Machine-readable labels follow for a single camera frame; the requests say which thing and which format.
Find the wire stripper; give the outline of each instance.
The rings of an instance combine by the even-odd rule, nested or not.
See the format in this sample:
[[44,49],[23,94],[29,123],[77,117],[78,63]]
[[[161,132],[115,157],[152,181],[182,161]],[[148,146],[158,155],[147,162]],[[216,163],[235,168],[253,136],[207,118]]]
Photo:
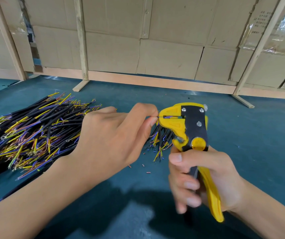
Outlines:
[[[159,123],[175,133],[177,138],[172,142],[181,152],[190,149],[208,151],[206,111],[207,106],[198,103],[175,104],[159,113]],[[219,192],[210,176],[210,171],[204,167],[192,167],[189,174],[197,178],[198,171],[207,190],[211,214],[218,222],[223,222]]]

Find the pile of cables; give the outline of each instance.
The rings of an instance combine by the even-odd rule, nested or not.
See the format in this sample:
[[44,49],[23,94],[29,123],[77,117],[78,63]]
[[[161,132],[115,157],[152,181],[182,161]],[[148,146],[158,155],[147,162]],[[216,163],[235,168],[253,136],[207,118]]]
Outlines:
[[74,150],[84,116],[101,104],[81,103],[65,93],[54,98],[58,93],[0,117],[0,173],[23,169],[17,178],[22,179]]
[[147,151],[152,150],[154,153],[157,153],[153,162],[156,162],[157,158],[159,158],[159,162],[164,159],[163,151],[172,146],[172,139],[174,137],[175,134],[172,130],[162,127],[157,121],[155,128],[145,143]]

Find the person's left hand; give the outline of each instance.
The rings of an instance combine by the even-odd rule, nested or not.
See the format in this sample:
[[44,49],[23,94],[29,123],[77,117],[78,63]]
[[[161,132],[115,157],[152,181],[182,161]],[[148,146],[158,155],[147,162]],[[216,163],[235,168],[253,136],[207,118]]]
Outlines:
[[65,170],[86,192],[138,159],[157,116],[154,105],[142,103],[129,113],[117,113],[114,107],[90,112],[84,117],[75,150],[50,169]]

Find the clear packing tape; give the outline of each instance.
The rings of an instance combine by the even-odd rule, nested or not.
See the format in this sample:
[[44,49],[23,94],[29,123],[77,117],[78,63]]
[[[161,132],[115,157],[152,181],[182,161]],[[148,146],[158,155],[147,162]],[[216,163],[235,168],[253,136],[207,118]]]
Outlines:
[[0,0],[0,4],[9,30],[15,33],[27,34],[23,12],[18,0]]
[[[278,1],[258,1],[244,32],[240,48],[255,50],[275,11]],[[285,55],[285,7],[263,50]]]

